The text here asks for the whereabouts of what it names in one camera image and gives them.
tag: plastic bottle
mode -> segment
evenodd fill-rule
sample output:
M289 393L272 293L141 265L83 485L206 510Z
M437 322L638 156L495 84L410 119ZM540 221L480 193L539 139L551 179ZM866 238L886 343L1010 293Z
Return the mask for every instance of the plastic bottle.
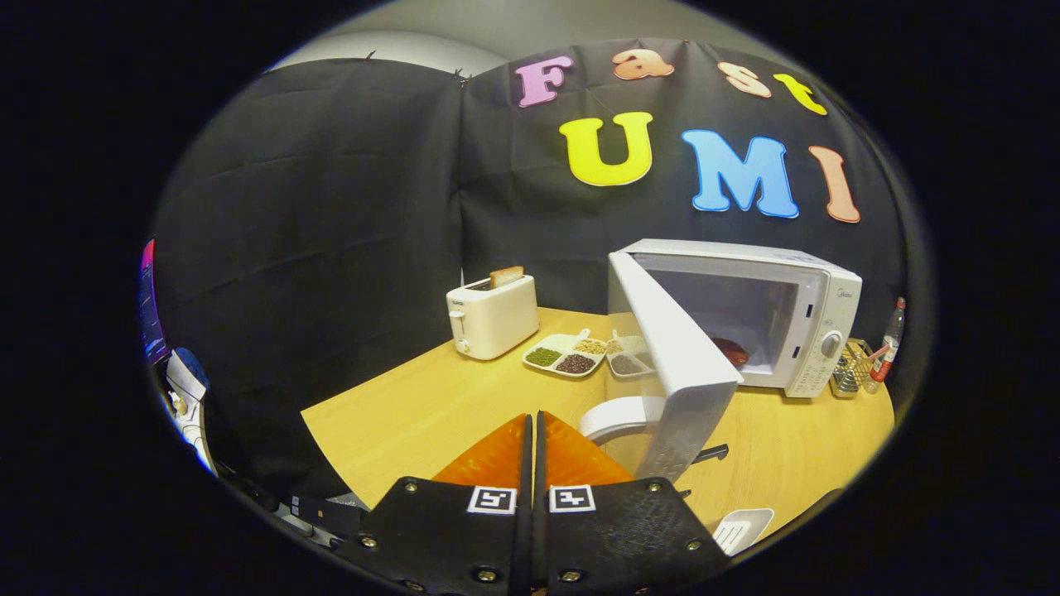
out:
M872 369L868 373L868 384L865 385L865 391L869 393L880 390L880 385L883 384L891 363L895 362L898 344L902 340L902 331L905 329L905 298L899 296L897 306L895 314L890 315L887 331L883 333L883 343L888 346L887 351L872 364Z

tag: wooden table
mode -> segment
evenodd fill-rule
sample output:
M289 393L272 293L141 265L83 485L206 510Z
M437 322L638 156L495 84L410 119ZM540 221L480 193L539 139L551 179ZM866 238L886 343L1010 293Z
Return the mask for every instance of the wooden table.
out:
M611 371L571 380L530 369L523 352L552 333L611 336L607 317L540 309L541 329L490 362L462 356L446 341L375 379L302 411L339 476L374 507L401 476L429 478L519 414L550 411L578 427L604 400ZM724 459L693 464L676 483L713 531L735 509L768 507L768 536L825 493L845 486L894 426L886 388L851 399L788 399L780 389L742 387L706 446L727 443Z

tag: blue letter m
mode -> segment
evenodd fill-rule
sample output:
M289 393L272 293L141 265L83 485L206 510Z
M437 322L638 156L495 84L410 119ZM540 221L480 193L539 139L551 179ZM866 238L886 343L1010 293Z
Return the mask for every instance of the blue letter m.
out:
M685 130L681 138L695 150L700 168L700 194L692 206L701 211L727 211L729 199L722 194L722 179L732 191L740 209L750 209L758 185L762 198L758 210L774 217L795 217L798 206L792 200L784 171L784 145L775 139L755 137L747 147L747 159L741 160L713 130Z

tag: white microwave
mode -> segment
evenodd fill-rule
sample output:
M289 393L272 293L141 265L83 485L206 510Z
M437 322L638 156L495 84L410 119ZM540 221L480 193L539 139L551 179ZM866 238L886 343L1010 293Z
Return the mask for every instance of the white microwave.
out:
M641 240L608 255L607 395L581 432L601 445L621 438L605 451L636 477L675 480L737 386L825 390L861 285L827 261L765 246ZM716 339L744 357L735 365Z

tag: bread slice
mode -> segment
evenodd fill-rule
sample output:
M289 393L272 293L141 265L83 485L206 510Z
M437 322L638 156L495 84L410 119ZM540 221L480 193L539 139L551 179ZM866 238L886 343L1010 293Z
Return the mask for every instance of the bread slice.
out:
M496 290L501 285L511 283L522 277L523 267L519 265L497 269L490 274L490 290Z

